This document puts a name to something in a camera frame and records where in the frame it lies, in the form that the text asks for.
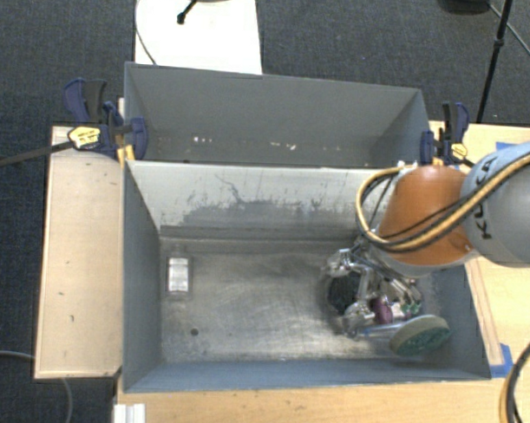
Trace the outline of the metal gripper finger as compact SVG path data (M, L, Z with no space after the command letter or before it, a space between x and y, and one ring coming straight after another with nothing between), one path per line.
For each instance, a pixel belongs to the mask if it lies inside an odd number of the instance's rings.
M346 277L349 274L360 275L362 264L356 262L350 249L340 249L329 256L325 263L325 273L328 277Z
M351 304L342 315L341 323L344 334L354 338L363 328L375 321L375 313L368 303L356 302Z

